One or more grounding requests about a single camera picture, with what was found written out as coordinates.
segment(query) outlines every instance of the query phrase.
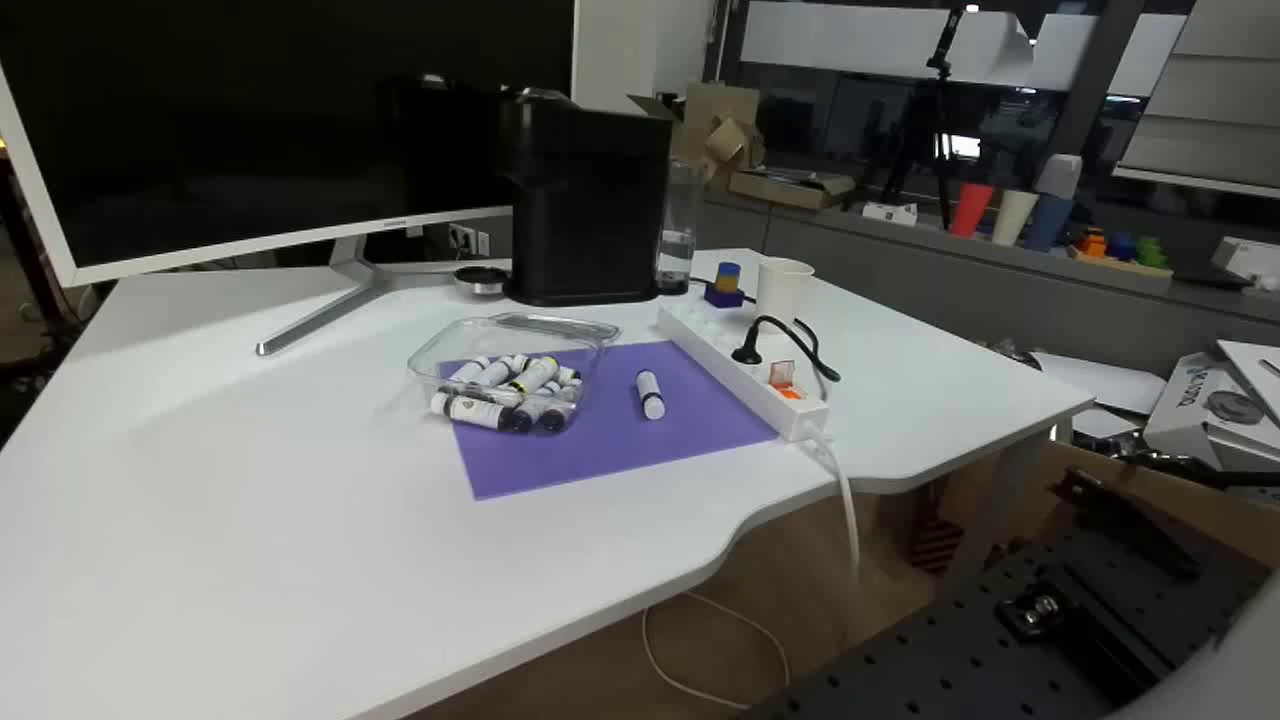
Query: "black monitor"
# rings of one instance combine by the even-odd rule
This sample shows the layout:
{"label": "black monitor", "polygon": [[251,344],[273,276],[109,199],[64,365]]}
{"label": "black monitor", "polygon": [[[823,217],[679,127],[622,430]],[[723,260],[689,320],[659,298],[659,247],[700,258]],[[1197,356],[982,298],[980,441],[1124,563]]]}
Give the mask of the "black monitor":
{"label": "black monitor", "polygon": [[4,0],[0,137],[58,285],[506,211],[477,97],[570,80],[570,0]]}

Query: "white desk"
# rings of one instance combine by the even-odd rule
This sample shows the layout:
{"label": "white desk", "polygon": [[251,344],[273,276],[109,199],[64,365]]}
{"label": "white desk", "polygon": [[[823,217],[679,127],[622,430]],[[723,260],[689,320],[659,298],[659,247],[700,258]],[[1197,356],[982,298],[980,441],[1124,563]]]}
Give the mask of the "white desk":
{"label": "white desk", "polygon": [[[0,720],[398,717],[700,583],[749,523],[830,491],[755,444],[477,504],[404,360],[503,304],[412,285],[273,360],[251,344],[341,287],[324,268],[117,287],[0,456]],[[644,337],[652,308],[570,315]],[[864,491],[1085,406],[827,285],[803,315]]]}

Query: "red object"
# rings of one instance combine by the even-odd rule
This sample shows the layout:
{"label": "red object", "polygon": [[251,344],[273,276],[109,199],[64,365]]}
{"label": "red object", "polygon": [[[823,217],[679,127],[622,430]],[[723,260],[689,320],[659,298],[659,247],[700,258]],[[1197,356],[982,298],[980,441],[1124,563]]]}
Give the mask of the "red object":
{"label": "red object", "polygon": [[951,211],[951,237],[972,240],[986,217],[996,189],[992,184],[961,184],[961,205]]}

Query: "white cable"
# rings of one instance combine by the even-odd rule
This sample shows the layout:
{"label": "white cable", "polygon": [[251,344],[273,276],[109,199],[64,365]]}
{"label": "white cable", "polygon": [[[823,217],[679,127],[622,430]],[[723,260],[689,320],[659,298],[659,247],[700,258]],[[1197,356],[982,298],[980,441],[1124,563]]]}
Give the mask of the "white cable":
{"label": "white cable", "polygon": [[[710,614],[718,614],[718,617],[733,617],[733,620],[749,626],[751,633],[760,633],[760,635],[771,645],[775,663],[779,663],[779,673],[784,673],[784,683],[779,683],[779,689],[792,683],[789,648],[784,648],[764,626],[755,626],[751,617],[744,617],[744,614],[734,614],[734,609],[726,609],[726,603],[714,603],[714,599],[709,599],[709,597],[700,597],[700,594],[689,594],[689,599],[697,599],[697,603],[702,603],[702,609],[710,609]],[[749,712],[749,708],[751,708],[751,703],[744,703],[744,700],[726,700],[726,696],[718,696],[718,693],[702,693],[702,689],[685,683],[685,679],[676,679],[671,673],[662,673],[662,663],[659,663],[657,652],[652,652],[648,614],[652,614],[652,609],[641,614],[644,660],[648,660],[648,667],[652,667],[669,689],[676,689],[676,693],[685,693],[685,696],[691,696],[691,700],[726,708],[726,712]]]}
{"label": "white cable", "polygon": [[854,587],[858,587],[858,577],[864,577],[864,539],[858,539],[858,528],[854,528],[854,501],[851,501],[851,483],[841,467],[841,456],[835,449],[812,430],[803,425],[798,430],[798,449],[823,466],[841,487],[841,501],[845,501],[845,533],[849,533],[849,609],[845,609],[845,633],[851,641],[851,599],[854,599]]}

